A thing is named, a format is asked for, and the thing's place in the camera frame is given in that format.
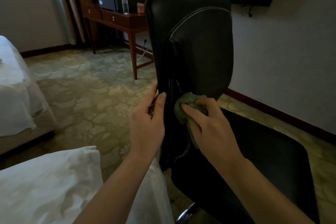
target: green cloth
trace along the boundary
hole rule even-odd
[[[200,106],[198,106],[194,103],[197,99],[206,98],[206,97],[207,96],[204,96],[204,95],[203,96],[195,95],[192,92],[188,92],[188,93],[184,94],[182,97],[180,97],[174,105],[174,113],[175,113],[178,121],[181,124],[186,124],[188,122],[188,119],[192,119],[189,115],[186,114],[185,111],[183,111],[183,109],[181,107],[182,103],[185,103],[188,106],[190,106],[194,109],[197,109],[201,113],[203,113],[204,115],[208,116],[208,111],[207,110],[203,109],[202,107],[200,107]],[[194,144],[195,148],[198,149],[198,146],[197,146],[196,141],[194,139],[193,133],[191,132],[189,123],[187,123],[187,128],[189,130],[189,134],[190,134],[192,143]]]

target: wall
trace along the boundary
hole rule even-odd
[[[273,0],[249,18],[233,5],[229,88],[336,134],[335,11],[335,0]]]
[[[0,35],[20,52],[69,43],[55,0],[0,0]]]

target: plastic water bottle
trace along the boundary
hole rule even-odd
[[[125,15],[129,15],[129,11],[128,11],[128,1],[127,0],[121,0],[121,2],[123,3],[123,12]]]

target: table leg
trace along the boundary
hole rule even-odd
[[[86,32],[87,32],[87,34],[89,36],[89,40],[90,40],[91,48],[93,50],[93,54],[96,54],[96,49],[95,49],[95,45],[93,43],[93,38],[92,38],[92,31],[91,31],[91,26],[90,26],[90,20],[88,18],[84,17],[84,24],[85,24]]]
[[[135,34],[130,32],[128,33],[129,48],[131,50],[131,59],[133,66],[134,80],[138,79],[137,75],[137,46],[135,45]]]

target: wooden desk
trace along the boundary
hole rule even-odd
[[[96,54],[95,45],[92,40],[92,32],[89,20],[104,24],[108,27],[121,30],[128,34],[128,41],[131,50],[131,59],[133,66],[134,79],[137,80],[137,70],[144,66],[154,63],[154,58],[151,61],[137,65],[137,46],[135,43],[135,34],[148,31],[145,15],[130,13],[129,16],[123,13],[113,12],[100,8],[98,5],[93,8],[90,6],[82,5],[82,14],[84,17],[86,31],[88,33],[93,53]]]

